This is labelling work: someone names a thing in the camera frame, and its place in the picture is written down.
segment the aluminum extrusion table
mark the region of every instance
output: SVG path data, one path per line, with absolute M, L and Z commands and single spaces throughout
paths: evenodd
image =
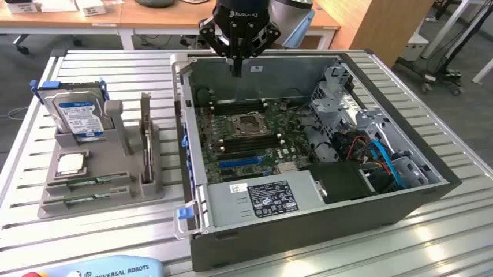
M 141 93 L 151 94 L 153 118 L 161 127 L 166 197 L 105 213 L 38 219 L 55 126 L 34 99 L 0 175 L 0 275 L 19 276 L 114 254 L 154 257 L 164 261 L 166 276 L 182 277 L 493 274 L 492 169 L 377 57 L 364 51 L 347 53 L 464 181 L 440 201 L 423 206 L 393 226 L 214 271 L 194 272 L 189 241 L 178 241 L 173 234 L 172 210 L 184 202 L 184 188 L 170 51 L 69 51 L 66 56 L 50 58 L 42 80 L 82 82 L 103 77 L 110 98 L 123 100 L 127 125 L 138 124 Z M 359 83 L 356 93 L 368 106 L 375 105 Z

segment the hard drive label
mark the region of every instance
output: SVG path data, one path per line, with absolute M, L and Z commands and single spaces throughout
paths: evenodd
M 258 218 L 298 210 L 298 204 L 288 181 L 250 186 L 249 194 Z
M 91 101 L 66 102 L 59 107 L 73 133 L 82 140 L 94 140 L 103 135 L 102 120 L 94 115 L 95 105 Z

